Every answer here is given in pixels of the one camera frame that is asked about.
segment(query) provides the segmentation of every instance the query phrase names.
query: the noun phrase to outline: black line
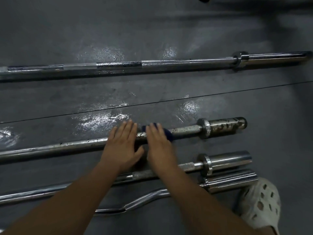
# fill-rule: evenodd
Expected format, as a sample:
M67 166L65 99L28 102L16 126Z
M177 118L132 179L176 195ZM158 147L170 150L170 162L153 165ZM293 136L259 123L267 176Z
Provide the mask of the black line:
M249 90L259 90L259 89L266 89L266 88L279 87L279 86L290 86L290 85L310 83L310 82L313 82L313 81L296 82L296 83L289 83L289 84L283 84L283 85L277 85L277 86L266 86L266 87L259 87L259 88L246 89L246 90L236 90L236 91L229 91L229 92L215 93L215 94L208 94L208 95L198 95L198 96L187 97L187 98L180 98L180 99L173 99L173 100L166 100L166 101L159 101L159 102L149 102L149 103L142 103L142 104L137 104L137 105L116 106L116 107L109 107L109 108L100 109L100 110L89 110L89 111L82 111L82 112L63 114L63 115L53 115L53 116L46 116L46 117L33 118L33 119L0 122L0 124L8 124L8 123L16 123L16 122L28 121L28 120L38 120L38 119L45 119L45 118L52 118L52 117L59 117L59 116L66 116L66 115L75 115L75 114L82 114L82 113L89 113L89 112L97 112L97 111L102 111L102 110L118 109L118 108L124 108L124 107L143 106L143 105L148 105L148 104L155 104L155 103L162 103L162 102L172 102L172 101L178 101L178 100L183 100L183 99L193 99L193 98L204 97L204 96L229 94L229 93L235 93L235 92L242 92L242 91L249 91Z

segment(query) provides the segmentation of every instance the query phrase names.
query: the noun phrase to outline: white shoe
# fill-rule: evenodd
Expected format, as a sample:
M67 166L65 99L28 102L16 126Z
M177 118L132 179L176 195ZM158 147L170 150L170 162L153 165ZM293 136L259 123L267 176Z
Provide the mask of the white shoe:
M252 228L272 226L279 235L280 197L276 186L259 178L257 184L247 187L240 199L237 214Z

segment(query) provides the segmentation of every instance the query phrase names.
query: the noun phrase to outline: person's left hand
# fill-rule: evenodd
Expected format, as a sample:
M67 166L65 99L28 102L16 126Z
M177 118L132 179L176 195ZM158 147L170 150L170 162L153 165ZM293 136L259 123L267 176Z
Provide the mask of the person's left hand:
M144 153L142 146L135 152L136 136L137 124L133 124L132 120L124 121L118 129L114 126L109 133L100 163L117 166L119 173L131 168Z

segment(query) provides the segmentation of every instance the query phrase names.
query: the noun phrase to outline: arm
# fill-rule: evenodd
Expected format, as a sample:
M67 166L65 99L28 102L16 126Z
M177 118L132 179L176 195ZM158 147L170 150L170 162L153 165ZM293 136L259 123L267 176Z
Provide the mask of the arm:
M177 202L193 234L258 234L177 166L172 144L166 139L160 124L157 128L150 124L146 132L150 166Z
M102 198L120 172L133 166L144 150L134 152L137 124L130 120L109 135L100 162L87 175L17 220L3 234L83 234Z

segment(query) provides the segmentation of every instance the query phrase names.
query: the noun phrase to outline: blue cloth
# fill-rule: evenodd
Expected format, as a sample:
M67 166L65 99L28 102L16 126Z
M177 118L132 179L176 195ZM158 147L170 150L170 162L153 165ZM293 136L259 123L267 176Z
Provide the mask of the blue cloth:
M167 140L170 141L170 142L173 142L173 134L166 128L163 128L163 130L164 130L164 134L165 134ZM146 131L146 126L145 125L142 127L142 131L143 132Z

